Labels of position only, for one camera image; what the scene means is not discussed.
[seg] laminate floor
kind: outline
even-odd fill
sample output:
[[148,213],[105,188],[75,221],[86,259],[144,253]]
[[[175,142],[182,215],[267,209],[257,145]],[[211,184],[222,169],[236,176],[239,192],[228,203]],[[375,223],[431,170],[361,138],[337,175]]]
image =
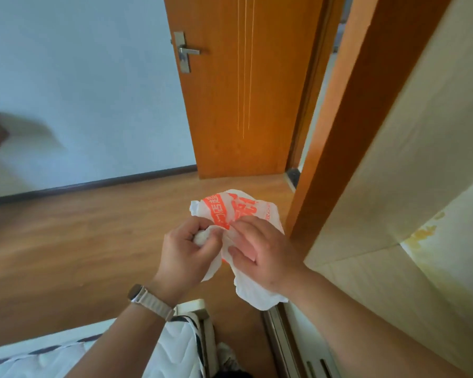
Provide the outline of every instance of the laminate floor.
[[[0,206],[0,345],[114,318],[130,286],[150,279],[163,235],[191,200],[230,188],[277,204],[284,175],[200,180],[196,173]],[[255,377],[276,376],[260,313],[239,299],[224,265],[184,301],[203,298],[216,338]]]

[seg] orange wooden door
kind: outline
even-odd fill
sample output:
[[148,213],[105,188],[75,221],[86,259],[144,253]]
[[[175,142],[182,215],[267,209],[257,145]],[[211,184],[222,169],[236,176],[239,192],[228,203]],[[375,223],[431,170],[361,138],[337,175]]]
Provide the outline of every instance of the orange wooden door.
[[323,0],[165,0],[202,178],[284,172]]

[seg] door handle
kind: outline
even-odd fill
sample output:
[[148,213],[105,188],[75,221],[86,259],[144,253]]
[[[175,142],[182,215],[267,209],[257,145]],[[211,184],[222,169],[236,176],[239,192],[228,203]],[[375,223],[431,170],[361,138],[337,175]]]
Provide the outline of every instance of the door handle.
[[183,31],[174,31],[173,38],[175,39],[175,45],[177,47],[178,62],[181,68],[181,73],[190,73],[191,68],[189,67],[189,54],[199,55],[200,51],[195,49],[188,49],[186,47],[186,38],[184,37]]
[[199,50],[195,50],[195,49],[188,49],[187,47],[185,46],[180,46],[179,49],[178,49],[178,52],[180,54],[200,54],[200,51]]

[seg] watch strap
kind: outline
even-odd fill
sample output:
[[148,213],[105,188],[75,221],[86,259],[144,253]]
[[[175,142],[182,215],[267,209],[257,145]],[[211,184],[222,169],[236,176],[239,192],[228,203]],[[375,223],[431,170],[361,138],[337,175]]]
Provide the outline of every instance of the watch strap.
[[137,296],[133,298],[131,302],[146,307],[150,311],[156,313],[159,317],[164,318],[164,320],[167,322],[171,320],[175,313],[175,311],[170,306],[150,293],[144,286],[142,286],[139,294],[137,294]]

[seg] white mattress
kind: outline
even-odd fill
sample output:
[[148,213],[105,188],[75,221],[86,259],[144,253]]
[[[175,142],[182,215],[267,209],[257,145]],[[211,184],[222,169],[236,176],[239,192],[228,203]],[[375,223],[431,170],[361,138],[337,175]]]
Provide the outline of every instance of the white mattress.
[[[167,323],[143,377],[204,377],[199,329],[199,321],[192,313]],[[0,378],[64,377],[95,342],[80,340],[0,360]]]

